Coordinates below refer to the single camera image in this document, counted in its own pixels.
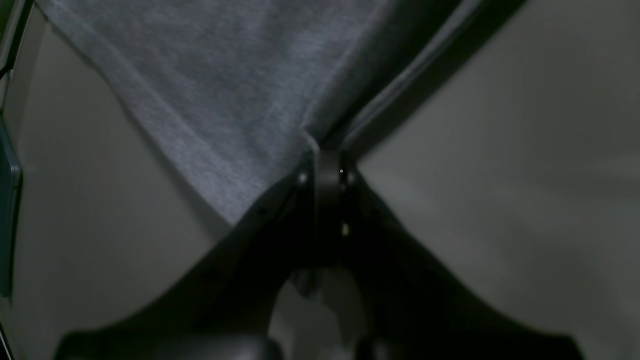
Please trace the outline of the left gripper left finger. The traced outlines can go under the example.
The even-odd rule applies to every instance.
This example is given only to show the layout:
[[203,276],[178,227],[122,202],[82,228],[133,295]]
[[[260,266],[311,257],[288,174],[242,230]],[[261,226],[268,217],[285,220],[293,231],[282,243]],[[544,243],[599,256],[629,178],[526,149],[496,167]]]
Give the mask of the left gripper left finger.
[[305,153],[173,287],[99,330],[69,333],[57,360],[282,360],[268,336],[282,285],[310,258],[314,157]]

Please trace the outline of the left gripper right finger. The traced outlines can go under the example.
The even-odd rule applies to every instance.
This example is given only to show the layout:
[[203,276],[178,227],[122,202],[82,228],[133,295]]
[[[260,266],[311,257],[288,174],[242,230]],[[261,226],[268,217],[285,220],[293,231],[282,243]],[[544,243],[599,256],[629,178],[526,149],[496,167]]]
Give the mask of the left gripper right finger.
[[581,360],[467,289],[403,228],[352,162],[330,153],[332,254],[353,276],[366,334],[355,360]]

